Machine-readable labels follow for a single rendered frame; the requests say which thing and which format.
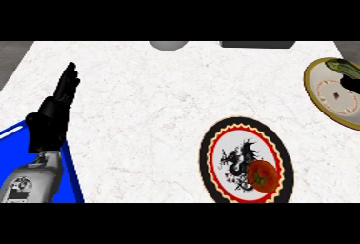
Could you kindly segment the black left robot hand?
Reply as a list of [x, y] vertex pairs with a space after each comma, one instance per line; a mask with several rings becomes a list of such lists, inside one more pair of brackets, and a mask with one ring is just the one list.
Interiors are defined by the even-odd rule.
[[44, 99], [38, 111], [31, 112], [25, 117], [29, 131], [29, 153], [57, 151], [62, 147], [78, 84], [75, 63], [70, 62], [60, 75], [53, 95]]

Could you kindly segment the dark grey appliance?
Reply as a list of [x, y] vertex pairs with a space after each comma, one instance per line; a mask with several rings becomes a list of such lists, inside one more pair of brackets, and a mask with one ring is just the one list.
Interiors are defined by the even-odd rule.
[[221, 41], [222, 48], [289, 49], [295, 41]]

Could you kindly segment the gold-rimmed white plate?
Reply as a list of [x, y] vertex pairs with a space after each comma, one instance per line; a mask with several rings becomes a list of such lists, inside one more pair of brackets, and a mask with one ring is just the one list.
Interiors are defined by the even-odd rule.
[[326, 67], [327, 60], [330, 57], [318, 58], [305, 68], [306, 94], [326, 116], [360, 131], [360, 94], [342, 87], [343, 75]]

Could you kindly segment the grey bowl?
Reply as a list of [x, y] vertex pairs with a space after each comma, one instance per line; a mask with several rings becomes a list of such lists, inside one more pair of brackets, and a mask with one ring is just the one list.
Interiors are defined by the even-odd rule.
[[150, 45], [159, 51], [175, 51], [181, 49], [187, 41], [150, 41]]

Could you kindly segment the green squash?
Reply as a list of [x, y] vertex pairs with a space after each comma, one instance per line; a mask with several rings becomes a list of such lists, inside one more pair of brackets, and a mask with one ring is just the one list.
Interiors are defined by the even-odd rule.
[[329, 59], [324, 62], [324, 66], [336, 73], [348, 76], [351, 79], [360, 79], [360, 68], [355, 67], [352, 63], [349, 63], [343, 59]]

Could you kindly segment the red tomato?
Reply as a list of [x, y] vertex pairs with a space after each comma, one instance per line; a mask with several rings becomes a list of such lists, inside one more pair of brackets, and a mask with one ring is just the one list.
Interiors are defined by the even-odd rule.
[[256, 160], [250, 163], [247, 180], [262, 193], [270, 193], [277, 189], [280, 178], [274, 166], [267, 161]]

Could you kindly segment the black-rimmed dragon print plate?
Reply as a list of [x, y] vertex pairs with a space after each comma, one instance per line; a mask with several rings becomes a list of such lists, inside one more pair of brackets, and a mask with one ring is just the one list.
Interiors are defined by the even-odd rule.
[[[247, 170], [267, 161], [278, 174], [278, 187], [259, 192], [249, 183]], [[209, 128], [199, 148], [199, 171], [216, 203], [286, 203], [292, 194], [293, 170], [284, 144], [256, 120], [230, 117]]]

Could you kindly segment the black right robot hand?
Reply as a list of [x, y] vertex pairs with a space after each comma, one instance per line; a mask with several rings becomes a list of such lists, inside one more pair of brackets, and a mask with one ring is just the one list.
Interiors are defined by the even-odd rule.
[[340, 79], [340, 85], [346, 90], [360, 94], [360, 79], [352, 79], [345, 75]]

